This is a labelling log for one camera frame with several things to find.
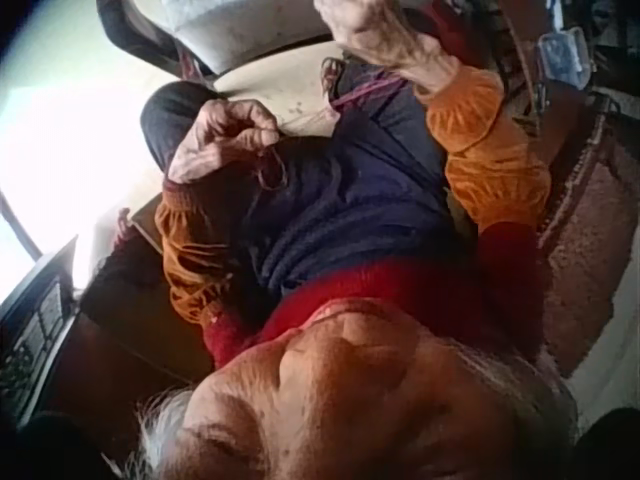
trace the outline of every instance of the string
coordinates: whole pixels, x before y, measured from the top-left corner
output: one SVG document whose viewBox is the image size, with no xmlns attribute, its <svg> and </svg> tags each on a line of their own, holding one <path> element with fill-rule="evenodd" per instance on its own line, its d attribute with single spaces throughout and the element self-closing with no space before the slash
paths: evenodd
<svg viewBox="0 0 640 480">
<path fill-rule="evenodd" d="M 361 76 L 356 77 L 356 81 L 363 79 L 363 77 L 371 78 L 379 76 L 379 74 L 380 72 L 366 72 Z M 307 120 L 302 125 L 298 125 L 298 127 L 302 128 L 308 126 L 309 124 L 311 124 L 311 122 L 319 121 L 321 118 L 324 118 L 327 115 L 337 115 L 339 113 L 344 113 L 345 109 L 349 108 L 350 106 L 355 106 L 357 100 L 365 99 L 365 97 L 366 100 L 374 100 L 377 98 L 387 97 L 391 93 L 389 91 L 391 87 L 394 87 L 395 93 L 405 88 L 407 85 L 408 82 L 397 75 L 389 75 L 386 78 L 376 78 L 373 80 L 368 80 L 365 83 L 354 88 L 351 92 L 342 95 L 340 98 L 330 102 L 328 106 L 318 110 L 317 112 L 307 113 L 296 117 L 293 120 L 282 124 L 281 128 L 284 128 L 287 125 L 291 125 L 293 123 L 298 123 L 305 117 L 308 117 Z M 275 186 L 269 185 L 264 176 L 266 164 L 269 157 L 274 158 L 278 163 L 278 166 L 280 167 L 280 180 Z M 261 162 L 262 165 L 256 170 L 256 176 L 258 178 L 260 186 L 266 191 L 275 191 L 285 187 L 288 183 L 287 170 L 284 161 L 282 160 L 276 149 L 273 146 L 265 149 L 260 154 L 260 158 L 263 159 L 263 161 Z"/>
</svg>

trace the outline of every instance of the orange velvet sleeve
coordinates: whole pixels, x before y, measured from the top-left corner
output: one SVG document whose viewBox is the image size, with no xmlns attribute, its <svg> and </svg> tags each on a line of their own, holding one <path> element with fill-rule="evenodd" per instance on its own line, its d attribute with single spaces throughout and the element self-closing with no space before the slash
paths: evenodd
<svg viewBox="0 0 640 480">
<path fill-rule="evenodd" d="M 527 135 L 502 112 L 498 76 L 462 66 L 440 92 L 416 87 L 416 96 L 428 107 L 429 130 L 449 153 L 451 190 L 480 232 L 501 222 L 535 227 L 551 179 Z"/>
<path fill-rule="evenodd" d="M 213 176 L 209 177 L 197 186 L 165 180 L 163 200 L 156 211 L 171 303 L 181 317 L 203 327 L 225 310 L 237 270 L 224 218 L 211 218 L 201 206 L 201 198 L 206 198 L 203 192 L 217 190 L 208 184 Z"/>
</svg>

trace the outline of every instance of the window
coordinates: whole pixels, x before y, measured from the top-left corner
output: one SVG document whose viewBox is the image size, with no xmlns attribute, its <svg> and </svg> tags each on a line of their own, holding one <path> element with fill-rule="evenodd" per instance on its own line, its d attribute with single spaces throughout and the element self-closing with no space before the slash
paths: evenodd
<svg viewBox="0 0 640 480">
<path fill-rule="evenodd" d="M 0 216 L 0 303 L 29 273 L 35 261 L 16 237 L 9 222 Z"/>
</svg>

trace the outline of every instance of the wrinkled hand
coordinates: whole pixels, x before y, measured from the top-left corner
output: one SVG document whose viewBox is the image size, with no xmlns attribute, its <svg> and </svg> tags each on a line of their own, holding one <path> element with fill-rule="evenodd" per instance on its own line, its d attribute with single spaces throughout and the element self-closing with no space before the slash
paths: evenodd
<svg viewBox="0 0 640 480">
<path fill-rule="evenodd" d="M 375 65 L 411 66 L 426 49 L 439 48 L 407 24 L 396 0 L 315 0 L 315 7 L 338 44 Z M 427 45 L 421 37 L 430 40 Z"/>
<path fill-rule="evenodd" d="M 257 100 L 205 103 L 176 150 L 167 176 L 194 182 L 234 161 L 252 161 L 280 139 L 276 118 Z"/>
<path fill-rule="evenodd" d="M 396 0 L 314 0 L 335 41 L 365 61 L 429 91 L 446 85 L 459 62 L 440 42 L 413 30 Z"/>
</svg>

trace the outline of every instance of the sleeve cuff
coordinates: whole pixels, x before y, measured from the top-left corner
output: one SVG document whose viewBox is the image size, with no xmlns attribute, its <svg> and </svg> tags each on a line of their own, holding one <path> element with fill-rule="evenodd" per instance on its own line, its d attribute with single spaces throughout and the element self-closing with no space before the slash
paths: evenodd
<svg viewBox="0 0 640 480">
<path fill-rule="evenodd" d="M 435 94 L 419 86 L 414 92 L 428 107 L 429 130 L 450 153 L 467 150 L 487 136 L 504 96 L 495 73 L 469 66 L 461 66 L 449 85 Z"/>
<path fill-rule="evenodd" d="M 216 201 L 228 183 L 230 165 L 216 170 L 190 183 L 176 183 L 166 176 L 162 183 L 162 199 L 172 210 L 196 210 L 201 205 Z"/>
</svg>

